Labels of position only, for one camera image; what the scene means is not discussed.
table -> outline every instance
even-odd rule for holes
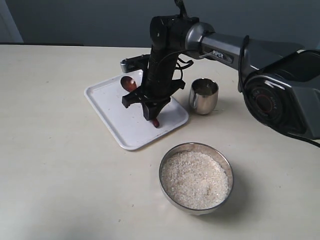
[[[257,122],[237,91],[237,72],[197,60],[191,82],[219,84],[217,111],[138,151],[122,149],[84,96],[148,48],[0,46],[0,239],[317,239],[320,150]],[[158,182],[163,155],[200,142],[233,167],[228,202],[212,215],[172,206]]]

plastic tray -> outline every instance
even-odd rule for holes
[[[188,112],[173,97],[158,115],[158,128],[145,120],[140,103],[125,108],[122,96],[128,92],[120,84],[123,76],[132,77],[137,86],[141,84],[142,71],[138,70],[89,86],[84,91],[84,95],[122,148],[137,150],[188,121]]]

metal bowl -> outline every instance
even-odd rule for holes
[[[162,170],[164,167],[164,164],[167,162],[167,160],[175,155],[176,153],[180,152],[198,152],[202,154],[206,154],[213,158],[216,162],[220,164],[220,166],[224,169],[226,176],[227,176],[227,181],[228,181],[228,192],[225,196],[225,199],[218,205],[207,208],[207,209],[192,209],[188,208],[186,206],[183,206],[176,201],[174,201],[166,192],[164,188],[164,183],[162,180]],[[192,215],[204,215],[204,214],[209,214],[214,212],[217,208],[221,207],[229,198],[230,193],[233,189],[234,185],[234,174],[233,170],[227,161],[227,159],[216,149],[213,147],[210,147],[208,145],[202,144],[202,143],[197,143],[197,142],[187,142],[187,143],[182,143],[180,145],[177,145],[173,148],[171,148],[163,157],[160,167],[159,167],[159,180],[160,180],[160,186],[163,194],[165,197],[169,200],[170,203],[172,203],[175,207],[177,207],[180,210],[183,210],[186,213],[192,214]]]

rice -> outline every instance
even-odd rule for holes
[[[176,203],[190,209],[213,208],[228,193],[228,177],[218,162],[200,152],[179,152],[163,165],[162,185]]]

red spoon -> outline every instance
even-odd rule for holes
[[[123,76],[120,80],[121,86],[124,90],[131,93],[132,91],[136,90],[137,84],[136,81],[130,76]],[[155,128],[160,126],[159,121],[155,118],[150,120]]]

